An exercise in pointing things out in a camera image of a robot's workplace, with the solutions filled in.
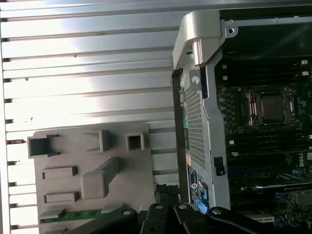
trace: metal frame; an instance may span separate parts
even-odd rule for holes
[[[2,40],[0,40],[0,58],[2,61]],[[3,233],[10,233],[10,204],[9,204],[9,182],[8,182],[8,163],[6,149],[6,122],[4,111],[4,80],[2,62],[0,64],[0,181],[1,181],[1,205],[2,205],[2,230]]]
[[[181,23],[173,50],[174,68],[183,68],[184,90],[191,88],[200,95],[205,165],[191,160],[191,166],[203,177],[209,187],[210,207],[230,208],[230,191],[227,177],[227,159],[223,117],[217,105],[215,66],[222,59],[222,43],[235,37],[240,27],[311,23],[312,17],[228,20],[220,18],[219,11],[194,11]],[[200,77],[199,67],[205,66],[206,76]],[[205,78],[208,97],[202,98],[200,79]],[[215,158],[222,157],[224,175],[218,175]]]
[[[182,69],[174,71],[172,75],[172,86],[174,90],[174,103],[175,103],[175,136],[177,148],[177,163],[180,183],[180,199],[182,202],[189,202],[189,184],[187,183],[187,169],[185,158],[185,142],[184,142],[184,129],[183,129],[183,114],[180,107],[180,76]]]
[[[203,66],[227,38],[238,34],[239,27],[311,23],[312,17],[228,20],[219,10],[194,11],[181,23],[173,50],[174,69],[183,67],[185,55],[192,50],[194,65]]]

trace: metal side panel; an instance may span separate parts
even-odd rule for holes
[[[151,12],[145,10],[148,4],[130,2],[48,2],[1,5],[5,234],[39,233],[34,160],[27,154],[27,137],[38,130],[147,122],[154,184],[179,183],[171,69],[187,9],[178,6],[172,12],[163,4],[163,10]]]
[[[211,196],[215,206],[230,209],[230,190],[227,173],[218,175],[216,159],[221,159],[225,171],[227,172],[225,131],[223,117],[217,106],[216,87],[215,87],[215,66],[222,59],[222,51],[219,50],[206,65],[206,80],[208,87],[208,98],[203,100],[205,110],[205,120],[208,124],[206,138],[209,139],[209,151],[206,164],[211,165],[213,179],[213,196]]]

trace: cpu socket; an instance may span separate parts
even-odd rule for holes
[[[296,90],[284,87],[281,90],[251,91],[245,93],[249,101],[250,127],[273,124],[296,123],[294,94]]]

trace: dell logo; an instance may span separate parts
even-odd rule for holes
[[[304,163],[303,163],[303,153],[299,154],[299,167],[304,167]]]

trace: perforated metal panel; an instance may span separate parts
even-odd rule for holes
[[[199,166],[206,169],[204,155],[204,139],[201,118],[201,94],[188,88],[185,92],[187,118],[189,126],[189,143],[191,157]]]

